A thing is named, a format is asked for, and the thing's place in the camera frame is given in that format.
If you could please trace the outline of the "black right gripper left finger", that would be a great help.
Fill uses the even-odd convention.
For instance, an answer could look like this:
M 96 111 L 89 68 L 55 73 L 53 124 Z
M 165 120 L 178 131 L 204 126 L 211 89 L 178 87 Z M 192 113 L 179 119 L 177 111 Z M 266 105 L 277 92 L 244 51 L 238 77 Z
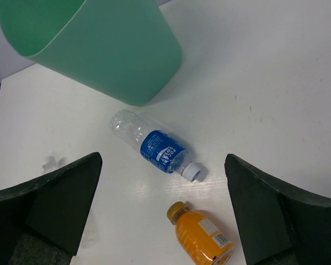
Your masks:
M 0 190 L 0 264 L 70 264 L 78 252 L 103 160 L 90 153 Z

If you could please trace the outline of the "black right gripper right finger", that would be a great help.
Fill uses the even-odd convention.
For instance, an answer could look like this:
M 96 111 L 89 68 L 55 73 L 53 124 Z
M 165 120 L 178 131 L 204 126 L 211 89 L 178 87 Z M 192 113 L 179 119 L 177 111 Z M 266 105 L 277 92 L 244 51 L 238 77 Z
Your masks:
M 331 264 L 331 198 L 234 154 L 226 157 L 225 174 L 247 264 Z

